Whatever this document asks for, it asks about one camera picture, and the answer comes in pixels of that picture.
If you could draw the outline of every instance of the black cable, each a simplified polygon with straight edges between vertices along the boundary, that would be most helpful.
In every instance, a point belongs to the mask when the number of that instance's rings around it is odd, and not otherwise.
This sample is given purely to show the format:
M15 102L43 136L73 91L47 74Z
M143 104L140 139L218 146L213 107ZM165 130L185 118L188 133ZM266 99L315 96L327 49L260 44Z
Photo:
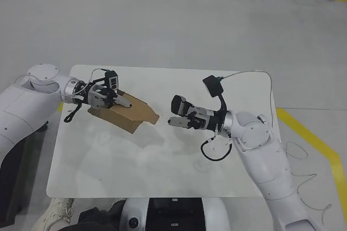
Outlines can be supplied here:
M68 116L66 116L66 117L64 118L64 122L71 122L72 119L73 119L73 116L75 116L76 112L77 112L78 110L80 110L81 107L82 107L82 103L79 103L79 104L77 105L76 109L75 109L73 112L71 112Z
M212 159L211 157L207 156L207 155L204 153L204 151L203 151L204 145L206 145L206 144L208 144L208 143L209 143L208 140L206 140L206 141L204 141L204 143L202 143L202 145L201 145L201 152L202 152L203 156L204 156L205 158L209 159L210 161L222 161L223 159L225 159L225 158L230 154L231 149L232 149L232 144L230 144L230 145L229 145L229 150L227 151L227 153L226 153L223 157L221 157L221 158L219 158L219 159Z

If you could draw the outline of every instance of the person's foot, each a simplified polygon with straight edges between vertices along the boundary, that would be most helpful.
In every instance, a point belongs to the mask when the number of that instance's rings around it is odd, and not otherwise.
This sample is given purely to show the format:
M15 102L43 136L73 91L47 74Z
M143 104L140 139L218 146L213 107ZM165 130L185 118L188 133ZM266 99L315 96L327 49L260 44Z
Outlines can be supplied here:
M70 223L74 201L73 198L53 198L49 208L36 221L31 231L49 231L52 224L62 219Z

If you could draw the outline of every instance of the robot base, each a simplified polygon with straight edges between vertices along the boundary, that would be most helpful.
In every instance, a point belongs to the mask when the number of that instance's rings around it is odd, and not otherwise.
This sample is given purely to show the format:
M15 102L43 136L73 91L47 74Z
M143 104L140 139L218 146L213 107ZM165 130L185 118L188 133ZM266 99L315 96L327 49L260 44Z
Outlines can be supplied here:
M130 198L119 230L230 231L230 223L220 198Z

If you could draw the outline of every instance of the cardboard flap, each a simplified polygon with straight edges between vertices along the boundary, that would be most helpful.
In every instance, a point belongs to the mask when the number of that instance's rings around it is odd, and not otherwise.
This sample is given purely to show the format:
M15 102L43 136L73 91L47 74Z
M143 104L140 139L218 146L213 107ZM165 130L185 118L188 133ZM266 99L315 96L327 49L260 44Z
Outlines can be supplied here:
M130 108L126 108L121 105L114 105L109 110L114 111L115 113L118 113L131 121L146 121L151 124L157 123L160 116L157 115L147 103L127 93L123 94L123 97L131 102L132 106Z

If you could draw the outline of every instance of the white cable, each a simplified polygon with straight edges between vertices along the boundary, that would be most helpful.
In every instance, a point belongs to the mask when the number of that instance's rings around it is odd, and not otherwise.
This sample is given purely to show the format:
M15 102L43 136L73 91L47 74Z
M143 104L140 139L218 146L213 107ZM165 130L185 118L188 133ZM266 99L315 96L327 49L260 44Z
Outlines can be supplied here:
M220 78L223 80L223 79L226 79L230 76L235 76L237 74L242 74L242 73L247 73L247 72L261 72L261 73L265 73L268 75L269 79L270 79L270 112L271 112L271 127L273 128L274 127L274 113L272 112L272 106L271 106L271 95L272 95L272 78L270 76L269 73L267 73L266 71L263 71L263 70L244 70L242 72L236 72L236 73L233 73L233 74L230 74L228 76L221 76Z
M85 90L86 87L91 83L91 80L93 79L93 74L94 74L94 72L95 72L96 70L103 70L103 69L102 69L102 68L96 68L96 69L94 69L94 70L91 72L91 75L90 75L90 78L89 78L89 80L88 80L88 83L87 83L80 91L78 91L78 92L76 92L76 93L73 93L73 94L70 94L70 95L62 95L62 94L56 93L55 91L52 91L52 90L50 90L50 89L48 89L48 90L51 92L51 94L56 94L56 95L59 95L59 96L72 96L72 95L77 95L78 93L80 93L80 92L82 92L83 90ZM39 78L37 78L36 76L34 76L34 75L32 75L32 74L22 74L22 75L20 75L20 76L18 76L18 77L16 78L15 83L17 82L17 80L18 80L20 77L23 77L23 76L31 76L31 77L35 78L37 81L48 81L48 80L40 80Z
M300 149L302 149L303 152L306 153L306 156L301 158L301 157L296 157L296 156L294 156L294 155L289 154L289 153L288 153L288 144L289 144L289 143L294 144L294 145L296 145L297 147L299 147ZM285 153L287 154L287 158L288 158L288 155L289 155L290 157L293 157L293 158L295 158L295 159L300 159L300 160L302 160L302 159L307 159L307 158L308 158L308 152L307 152L304 148L302 148L301 146L299 146L298 144L296 144L295 142L292 142L292 141L288 141L288 142L286 143L286 146L285 146ZM291 174L292 174L293 176L295 176L295 177L310 177L310 178L308 178L307 180L303 181L302 183L300 183L300 184L297 186L297 194L300 194L300 186L302 186L302 184L305 184L307 181L311 181L312 179L314 179L314 178L318 175L317 173L306 174L306 175L297 175L297 174L294 174L294 173L292 172L292 170L291 170L290 172L291 172ZM309 207L310 209L315 210L315 211L322 211L322 224L324 225L324 213L325 213L328 209L330 209L332 205L331 205L331 204L328 204L325 208L314 208L314 207L309 206L306 202L304 202L304 201L302 200L302 197L301 197L301 196L300 196L300 199L301 199L302 203L304 203L304 204L305 204L307 207Z

